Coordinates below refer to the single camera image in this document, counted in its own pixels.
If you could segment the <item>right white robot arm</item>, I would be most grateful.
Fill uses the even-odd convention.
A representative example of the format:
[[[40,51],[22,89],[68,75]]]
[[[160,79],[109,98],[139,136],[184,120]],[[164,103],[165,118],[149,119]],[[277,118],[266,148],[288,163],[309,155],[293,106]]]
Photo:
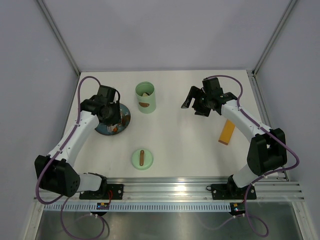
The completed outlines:
[[[246,165],[231,175],[223,187],[230,197],[239,198],[255,179],[287,163],[285,133],[280,128],[272,129],[258,122],[240,105],[239,97],[223,91],[218,77],[207,77],[202,85],[202,88],[190,88],[181,107],[192,107],[196,115],[204,117],[212,111],[217,112],[231,121],[249,141]]]

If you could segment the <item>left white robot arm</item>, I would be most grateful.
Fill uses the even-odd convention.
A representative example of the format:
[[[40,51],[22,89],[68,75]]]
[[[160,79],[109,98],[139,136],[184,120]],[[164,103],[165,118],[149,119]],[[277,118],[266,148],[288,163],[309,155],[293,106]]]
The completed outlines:
[[[39,155],[35,159],[36,194],[43,189],[65,197],[82,193],[103,199],[108,194],[106,177],[97,173],[79,174],[74,170],[74,164],[95,129],[108,129],[121,121],[120,93],[115,88],[101,85],[96,95],[79,103],[75,123],[55,148],[46,156]]]

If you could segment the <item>green cylindrical lunch container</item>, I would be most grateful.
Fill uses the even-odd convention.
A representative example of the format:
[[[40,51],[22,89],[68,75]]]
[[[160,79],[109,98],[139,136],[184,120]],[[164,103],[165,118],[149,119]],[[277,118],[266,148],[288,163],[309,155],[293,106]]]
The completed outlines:
[[[150,96],[142,97],[143,93],[148,93]],[[135,87],[135,95],[138,102],[138,109],[143,114],[151,114],[156,109],[156,94],[155,87],[151,82],[140,82]]]

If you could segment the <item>metal tongs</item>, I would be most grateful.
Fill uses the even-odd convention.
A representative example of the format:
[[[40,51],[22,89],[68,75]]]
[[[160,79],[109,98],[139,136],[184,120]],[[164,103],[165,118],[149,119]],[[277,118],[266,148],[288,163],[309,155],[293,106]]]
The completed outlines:
[[[116,132],[113,132],[113,129],[114,129],[115,127],[118,127],[118,125],[115,124],[115,125],[107,126],[107,131],[108,131],[109,133],[116,133]]]

